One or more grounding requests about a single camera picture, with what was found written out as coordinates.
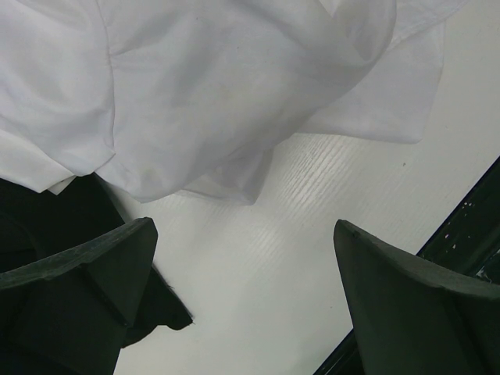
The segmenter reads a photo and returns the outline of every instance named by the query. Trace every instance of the textured white panel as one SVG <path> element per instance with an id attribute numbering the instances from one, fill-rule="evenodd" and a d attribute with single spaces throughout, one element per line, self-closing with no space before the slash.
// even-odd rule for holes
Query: textured white panel
<path id="1" fill-rule="evenodd" d="M 117 375 L 312 374 L 351 329 L 332 244 L 351 220 L 415 253 L 500 153 L 500 2 L 448 22 L 424 140 L 297 135 L 252 207 L 172 196 L 132 216 L 159 229 L 156 265 L 195 315 L 120 354 Z"/>

